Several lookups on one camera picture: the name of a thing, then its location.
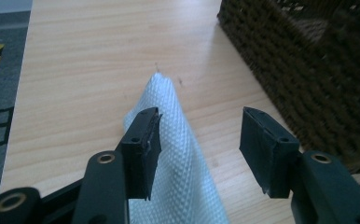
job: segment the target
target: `table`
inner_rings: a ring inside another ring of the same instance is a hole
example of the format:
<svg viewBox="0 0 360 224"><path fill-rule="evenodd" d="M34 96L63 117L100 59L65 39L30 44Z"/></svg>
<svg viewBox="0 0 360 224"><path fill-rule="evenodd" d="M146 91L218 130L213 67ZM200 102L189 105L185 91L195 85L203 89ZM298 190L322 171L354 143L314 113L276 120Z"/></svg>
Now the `table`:
<svg viewBox="0 0 360 224"><path fill-rule="evenodd" d="M221 30L219 0L35 0L0 191L45 196L114 149L157 67L170 77L231 223L293 223L239 151L242 107L270 99Z"/></svg>

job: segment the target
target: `light wood surface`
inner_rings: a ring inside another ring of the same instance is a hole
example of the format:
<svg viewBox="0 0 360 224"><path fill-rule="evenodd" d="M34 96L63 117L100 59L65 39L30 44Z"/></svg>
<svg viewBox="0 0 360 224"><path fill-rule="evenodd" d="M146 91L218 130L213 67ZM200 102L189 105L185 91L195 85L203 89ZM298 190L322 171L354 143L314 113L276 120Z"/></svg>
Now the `light wood surface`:
<svg viewBox="0 0 360 224"><path fill-rule="evenodd" d="M156 64L172 79L231 223L293 223L262 194L238 147L242 107L270 99L219 27L219 0L35 0L1 192L43 196L114 149Z"/></svg>

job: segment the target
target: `folded cloth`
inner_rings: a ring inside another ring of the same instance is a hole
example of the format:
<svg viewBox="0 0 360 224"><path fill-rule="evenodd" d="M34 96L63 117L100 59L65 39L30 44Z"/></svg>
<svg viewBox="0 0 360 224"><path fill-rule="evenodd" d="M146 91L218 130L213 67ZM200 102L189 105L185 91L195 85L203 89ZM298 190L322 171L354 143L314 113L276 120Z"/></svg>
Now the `folded cloth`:
<svg viewBox="0 0 360 224"><path fill-rule="evenodd" d="M130 200L131 223L228 223L200 146L171 80L156 73L124 119L128 130L141 110L157 106L162 152L151 201Z"/></svg>

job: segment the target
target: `wicker basket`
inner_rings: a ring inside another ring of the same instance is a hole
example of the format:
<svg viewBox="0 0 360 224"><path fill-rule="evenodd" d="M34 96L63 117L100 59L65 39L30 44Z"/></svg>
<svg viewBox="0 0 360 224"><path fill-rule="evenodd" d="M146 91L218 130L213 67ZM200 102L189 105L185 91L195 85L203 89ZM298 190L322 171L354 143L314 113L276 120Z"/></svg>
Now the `wicker basket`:
<svg viewBox="0 0 360 224"><path fill-rule="evenodd" d="M360 1L223 0L218 19L303 147L360 173Z"/></svg>

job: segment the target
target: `brown basket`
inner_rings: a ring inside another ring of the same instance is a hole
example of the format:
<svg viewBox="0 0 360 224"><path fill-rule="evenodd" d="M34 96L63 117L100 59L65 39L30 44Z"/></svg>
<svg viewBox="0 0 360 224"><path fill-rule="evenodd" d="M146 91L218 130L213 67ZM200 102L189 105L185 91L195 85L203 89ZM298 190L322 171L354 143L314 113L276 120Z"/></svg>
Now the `brown basket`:
<svg viewBox="0 0 360 224"><path fill-rule="evenodd" d="M218 19L303 147L360 173L360 1L223 0Z"/></svg>

